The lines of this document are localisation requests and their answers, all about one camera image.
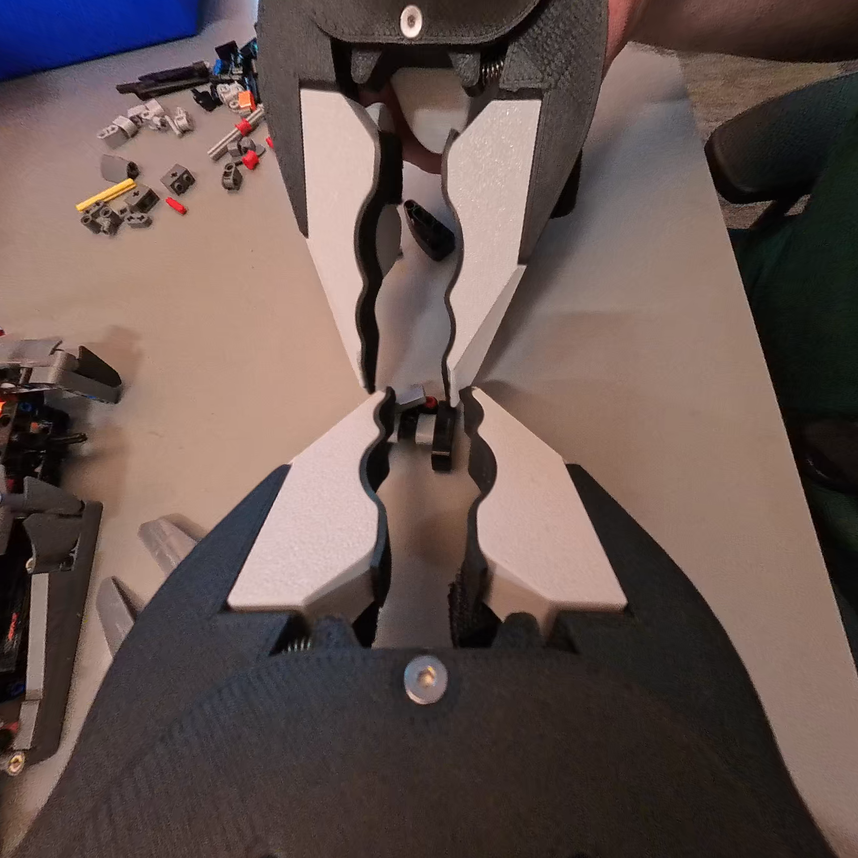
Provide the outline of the blue plastic bin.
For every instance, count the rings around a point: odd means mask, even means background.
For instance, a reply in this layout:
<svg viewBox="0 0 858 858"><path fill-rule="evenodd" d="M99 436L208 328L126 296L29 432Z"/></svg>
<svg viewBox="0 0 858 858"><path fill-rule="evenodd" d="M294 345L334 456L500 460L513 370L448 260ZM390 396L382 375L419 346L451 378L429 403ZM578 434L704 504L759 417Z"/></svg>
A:
<svg viewBox="0 0 858 858"><path fill-rule="evenodd" d="M190 38L256 1L3 1L1 80Z"/></svg>

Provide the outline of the small black lego assembly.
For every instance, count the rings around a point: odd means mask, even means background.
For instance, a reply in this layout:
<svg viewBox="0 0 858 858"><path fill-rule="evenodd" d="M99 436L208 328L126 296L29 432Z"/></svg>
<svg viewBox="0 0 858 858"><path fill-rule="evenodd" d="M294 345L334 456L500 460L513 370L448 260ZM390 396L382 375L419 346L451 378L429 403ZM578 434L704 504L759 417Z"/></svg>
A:
<svg viewBox="0 0 858 858"><path fill-rule="evenodd" d="M413 385L395 394L395 422L391 442L428 450L431 468L439 474L453 469L456 408L445 399Z"/></svg>

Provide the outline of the black curved lego beam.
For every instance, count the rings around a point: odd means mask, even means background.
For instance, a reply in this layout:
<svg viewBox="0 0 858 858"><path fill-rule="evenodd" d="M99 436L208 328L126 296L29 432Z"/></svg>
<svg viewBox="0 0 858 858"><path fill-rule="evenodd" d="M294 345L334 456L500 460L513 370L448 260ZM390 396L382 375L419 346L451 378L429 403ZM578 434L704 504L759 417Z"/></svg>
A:
<svg viewBox="0 0 858 858"><path fill-rule="evenodd" d="M414 242L434 262L442 262L456 250L453 230L414 199L403 202L408 229Z"/></svg>

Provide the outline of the pile of loose lego pieces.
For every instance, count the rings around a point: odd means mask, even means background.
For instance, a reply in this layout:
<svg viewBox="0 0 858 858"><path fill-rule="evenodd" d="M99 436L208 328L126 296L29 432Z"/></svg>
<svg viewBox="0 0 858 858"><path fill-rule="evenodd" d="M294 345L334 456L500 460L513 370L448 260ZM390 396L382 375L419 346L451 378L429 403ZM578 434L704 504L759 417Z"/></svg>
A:
<svg viewBox="0 0 858 858"><path fill-rule="evenodd" d="M113 237L122 227L150 227L152 212L160 202L178 215L187 214L181 199L198 181L193 169L174 163L162 174L160 189L156 189L147 182L141 164L121 151L143 131L177 140L193 133L196 117L188 107L165 102L181 93L204 114L220 108L227 111L230 128L208 149L206 158L218 168L220 187L229 194L238 192L245 173L258 168L263 156L273 151L270 133L263 142L254 138L267 129L258 63L257 37L243 44L229 40L215 48L212 62L198 60L118 83L117 93L133 102L96 133L103 149L99 171L106 187L76 204L80 223L95 235Z"/></svg>

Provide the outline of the green shirt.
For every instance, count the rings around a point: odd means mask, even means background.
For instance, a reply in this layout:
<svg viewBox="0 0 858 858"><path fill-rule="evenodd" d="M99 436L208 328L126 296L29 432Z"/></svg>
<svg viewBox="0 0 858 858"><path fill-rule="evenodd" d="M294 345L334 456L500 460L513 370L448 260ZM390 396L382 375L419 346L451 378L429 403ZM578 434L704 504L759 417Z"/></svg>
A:
<svg viewBox="0 0 858 858"><path fill-rule="evenodd" d="M856 658L856 98L803 211L731 239Z"/></svg>

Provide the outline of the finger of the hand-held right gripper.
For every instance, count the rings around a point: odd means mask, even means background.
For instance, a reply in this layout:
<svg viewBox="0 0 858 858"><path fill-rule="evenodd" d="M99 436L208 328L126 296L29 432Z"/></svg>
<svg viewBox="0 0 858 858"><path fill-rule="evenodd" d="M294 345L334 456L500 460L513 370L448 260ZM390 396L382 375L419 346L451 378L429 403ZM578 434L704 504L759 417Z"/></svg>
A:
<svg viewBox="0 0 858 858"><path fill-rule="evenodd" d="M405 206L417 198L444 220L439 179L402 162L384 105L316 89L299 105L306 244L349 366L368 393L443 395L448 259L425 252Z"/></svg>
<svg viewBox="0 0 858 858"><path fill-rule="evenodd" d="M452 407L475 380L526 269L519 254L541 107L538 100L491 101L445 152L443 187L461 248L445 296L443 370Z"/></svg>

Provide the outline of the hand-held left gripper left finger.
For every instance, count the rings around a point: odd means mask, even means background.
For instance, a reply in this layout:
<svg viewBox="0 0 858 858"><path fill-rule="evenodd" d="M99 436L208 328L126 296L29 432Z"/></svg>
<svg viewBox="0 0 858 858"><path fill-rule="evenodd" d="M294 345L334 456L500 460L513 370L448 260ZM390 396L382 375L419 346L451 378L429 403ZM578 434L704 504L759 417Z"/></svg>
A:
<svg viewBox="0 0 858 858"><path fill-rule="evenodd" d="M391 586L387 514L392 389L371 394L288 464L227 597L232 611L340 616L371 647Z"/></svg>

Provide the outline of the person's right forearm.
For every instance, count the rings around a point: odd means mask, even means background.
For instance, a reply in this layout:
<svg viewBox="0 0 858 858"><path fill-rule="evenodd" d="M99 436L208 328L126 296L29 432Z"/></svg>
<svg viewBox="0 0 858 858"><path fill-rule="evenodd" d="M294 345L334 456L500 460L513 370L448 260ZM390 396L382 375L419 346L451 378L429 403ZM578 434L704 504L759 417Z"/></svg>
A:
<svg viewBox="0 0 858 858"><path fill-rule="evenodd" d="M855 1L609 1L608 60L630 42L782 62L857 58Z"/></svg>

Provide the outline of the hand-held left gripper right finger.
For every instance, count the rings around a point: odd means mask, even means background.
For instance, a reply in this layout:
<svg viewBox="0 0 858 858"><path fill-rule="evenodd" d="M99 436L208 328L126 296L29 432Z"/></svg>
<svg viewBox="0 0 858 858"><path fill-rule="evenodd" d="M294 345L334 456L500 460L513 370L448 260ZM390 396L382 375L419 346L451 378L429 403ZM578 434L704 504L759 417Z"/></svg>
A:
<svg viewBox="0 0 858 858"><path fill-rule="evenodd" d="M542 638L560 614L620 614L627 596L560 454L487 392L462 393L467 472L463 563L448 597L455 647L487 647L510 617Z"/></svg>

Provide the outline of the grey lego car body section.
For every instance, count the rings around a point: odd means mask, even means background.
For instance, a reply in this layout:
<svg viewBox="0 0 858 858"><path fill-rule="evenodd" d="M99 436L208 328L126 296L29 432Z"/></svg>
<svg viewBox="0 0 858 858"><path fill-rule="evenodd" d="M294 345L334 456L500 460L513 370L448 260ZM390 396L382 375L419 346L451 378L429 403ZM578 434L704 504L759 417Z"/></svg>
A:
<svg viewBox="0 0 858 858"><path fill-rule="evenodd" d="M103 507L34 477L2 491L2 778L59 749Z"/></svg>

